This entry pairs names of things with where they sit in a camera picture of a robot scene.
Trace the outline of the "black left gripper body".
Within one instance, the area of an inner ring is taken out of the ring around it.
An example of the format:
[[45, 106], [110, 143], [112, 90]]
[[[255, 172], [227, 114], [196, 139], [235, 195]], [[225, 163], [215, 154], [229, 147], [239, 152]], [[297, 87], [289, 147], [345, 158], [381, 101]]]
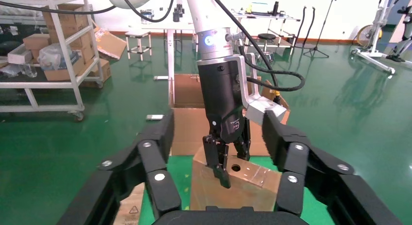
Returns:
[[209, 133], [233, 143], [244, 128], [238, 62], [198, 61], [197, 66]]

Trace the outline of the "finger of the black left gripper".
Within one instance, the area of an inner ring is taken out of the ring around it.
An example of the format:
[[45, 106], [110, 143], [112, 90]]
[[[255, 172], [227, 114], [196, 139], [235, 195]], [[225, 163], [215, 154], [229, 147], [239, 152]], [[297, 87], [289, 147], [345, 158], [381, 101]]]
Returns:
[[219, 137], [207, 135], [203, 137], [203, 147], [206, 164], [213, 170], [214, 177], [219, 179], [220, 185], [231, 187], [227, 168], [228, 145]]
[[234, 141], [234, 147], [237, 151], [237, 158], [249, 161], [250, 159], [250, 121], [248, 118], [244, 118], [244, 127], [241, 136]]

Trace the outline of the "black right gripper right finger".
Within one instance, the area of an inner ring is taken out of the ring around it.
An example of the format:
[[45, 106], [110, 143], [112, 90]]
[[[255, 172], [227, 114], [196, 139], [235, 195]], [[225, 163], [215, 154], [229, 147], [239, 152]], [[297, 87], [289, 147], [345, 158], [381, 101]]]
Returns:
[[264, 113], [262, 136], [282, 172], [275, 211], [300, 217], [308, 189], [337, 225], [402, 223], [350, 164], [314, 147], [304, 132], [281, 124], [271, 110]]

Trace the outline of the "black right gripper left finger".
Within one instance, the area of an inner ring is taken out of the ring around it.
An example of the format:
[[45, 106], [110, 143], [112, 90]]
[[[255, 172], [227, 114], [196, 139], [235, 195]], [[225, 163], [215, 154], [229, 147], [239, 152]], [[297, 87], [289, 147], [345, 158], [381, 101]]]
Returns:
[[181, 210], [177, 187], [167, 171], [174, 136], [174, 111], [139, 132], [130, 147], [106, 158], [85, 182], [59, 225], [112, 225], [135, 186], [144, 183], [154, 217]]

